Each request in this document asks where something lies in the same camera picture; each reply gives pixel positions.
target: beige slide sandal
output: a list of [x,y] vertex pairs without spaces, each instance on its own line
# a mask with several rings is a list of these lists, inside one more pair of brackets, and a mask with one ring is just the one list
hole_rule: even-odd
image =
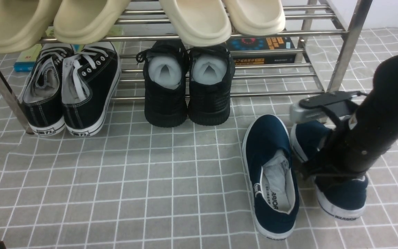
[[91,44],[104,38],[131,0],[63,0],[54,27],[58,41]]
[[61,0],[0,0],[0,54],[35,45],[52,23]]
[[159,0],[180,39],[195,47],[221,44],[231,23],[221,0]]
[[285,28],[281,0],[224,0],[229,17],[240,33],[273,35]]

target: black canvas sneaker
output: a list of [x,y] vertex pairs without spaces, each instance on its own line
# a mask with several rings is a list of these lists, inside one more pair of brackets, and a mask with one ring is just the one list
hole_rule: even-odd
[[235,65],[224,44],[190,49],[190,103],[188,116],[203,126],[228,119]]
[[60,105],[62,62],[74,55],[71,45],[45,44],[22,94],[22,106],[33,132],[51,136],[65,128]]
[[101,130],[120,75],[120,57],[110,42],[86,45],[64,61],[62,106],[71,134],[89,137]]
[[144,62],[145,118],[158,127],[175,127],[187,118],[185,75],[188,54],[180,40],[157,41],[136,56]]

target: metal rod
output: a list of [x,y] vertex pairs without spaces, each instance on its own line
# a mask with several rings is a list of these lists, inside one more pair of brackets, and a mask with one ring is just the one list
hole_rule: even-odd
[[[293,73],[293,74],[259,74],[259,75],[235,75],[233,80],[255,80],[255,79],[282,79],[282,78],[301,78],[301,77],[314,77],[315,73]],[[125,78],[120,79],[120,83],[143,83],[145,80],[142,78]]]
[[[286,20],[305,20],[305,19],[335,19],[333,13],[322,14],[294,14],[285,16]],[[166,17],[158,19],[117,19],[115,24],[170,24],[170,20]]]
[[[321,36],[321,35],[343,35],[346,32],[343,30],[308,30],[308,31],[283,31],[281,33],[270,35],[270,37],[283,37],[283,36]],[[232,34],[232,38],[247,38],[252,37],[249,35]],[[179,39],[178,35],[143,35],[143,36],[111,36],[106,37],[100,42],[125,42],[125,41],[156,41],[156,40],[171,40]],[[40,44],[59,43],[54,37],[41,38],[38,42]]]
[[[317,0],[308,0],[308,6],[317,5]],[[305,11],[305,14],[310,15],[310,14],[314,14],[314,9],[308,9]],[[302,23],[302,31],[307,31],[311,29],[311,25],[313,24],[313,20],[312,19],[305,19],[303,20]],[[307,36],[300,36],[299,40],[297,42],[297,48],[303,48],[306,44],[306,40],[308,39]],[[303,52],[301,53],[297,53],[296,54],[296,58],[294,59],[295,63],[301,63],[303,59]]]
[[341,29],[341,30],[347,30],[348,25],[347,22],[343,19],[341,13],[339,10],[334,6],[332,0],[319,0],[320,3],[325,4],[330,7],[329,11],[330,13],[333,13],[336,18],[332,19],[334,26],[336,29]]
[[33,134],[32,129],[29,126],[27,117],[21,108],[21,103],[19,102],[16,94],[11,89],[10,85],[8,84],[7,80],[5,79],[4,75],[0,71],[0,93],[4,100],[6,101],[7,105],[12,110],[13,114],[18,119],[21,126],[25,129],[28,134]]
[[[284,64],[267,64],[267,65],[246,65],[236,66],[236,70],[248,69],[284,69],[284,68],[298,68],[298,67],[311,67],[311,63],[284,63]],[[123,69],[123,74],[142,73],[142,69]]]
[[[302,10],[329,10],[330,7],[325,4],[320,4],[316,6],[308,5],[295,5],[295,6],[283,6],[284,11],[302,11]],[[161,9],[158,10],[126,10],[123,15],[164,15],[165,12]]]
[[[258,96],[292,96],[292,95],[313,95],[324,93],[321,90],[293,90],[285,92],[252,92],[252,93],[230,93],[231,98],[249,98]],[[125,101],[142,101],[145,100],[145,96],[128,96],[128,97],[113,97],[112,101],[125,102]]]
[[[243,56],[243,55],[286,55],[295,54],[298,52],[304,52],[303,48],[294,49],[273,49],[273,50],[257,50],[257,51],[231,51],[231,55]],[[136,55],[120,55],[121,59],[135,59]]]
[[349,23],[348,34],[345,35],[333,75],[331,76],[330,84],[327,88],[329,92],[338,91],[340,89],[371,4],[372,0],[357,0],[356,9]]

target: navy blue canvas shoe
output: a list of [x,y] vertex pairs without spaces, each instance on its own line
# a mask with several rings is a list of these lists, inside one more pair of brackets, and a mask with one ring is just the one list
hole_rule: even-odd
[[283,122],[274,115],[256,119],[245,134],[242,155],[257,230],[269,239],[285,239],[294,230],[299,192]]
[[[326,128],[318,121],[295,124],[291,130],[291,144],[299,160],[305,162],[313,157],[317,153],[322,139],[330,132],[331,129]],[[368,177],[363,176],[329,188],[323,186],[320,179],[319,177],[314,178],[317,200],[322,209],[330,216],[353,221],[363,214]]]

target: tiled floor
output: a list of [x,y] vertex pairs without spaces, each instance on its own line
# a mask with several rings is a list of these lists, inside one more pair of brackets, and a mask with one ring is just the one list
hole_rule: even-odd
[[[340,38],[309,43],[325,84],[340,45]],[[125,46],[135,53],[148,44]],[[398,28],[364,30],[343,88],[370,90],[373,70],[397,54]],[[13,72],[15,59],[0,56],[0,68],[19,93],[27,76]],[[234,82],[234,91],[313,88],[311,79]],[[142,85],[132,84],[117,95],[142,93]],[[142,104],[115,103],[101,133],[86,139],[25,135],[0,98],[0,240],[9,248],[44,249],[398,248],[398,143],[369,171],[361,219],[327,216],[313,185],[300,181],[292,236],[270,241],[256,233],[240,143],[248,125],[266,113],[290,127],[289,105],[300,98],[232,99],[223,125],[187,120],[174,129],[146,123]]]

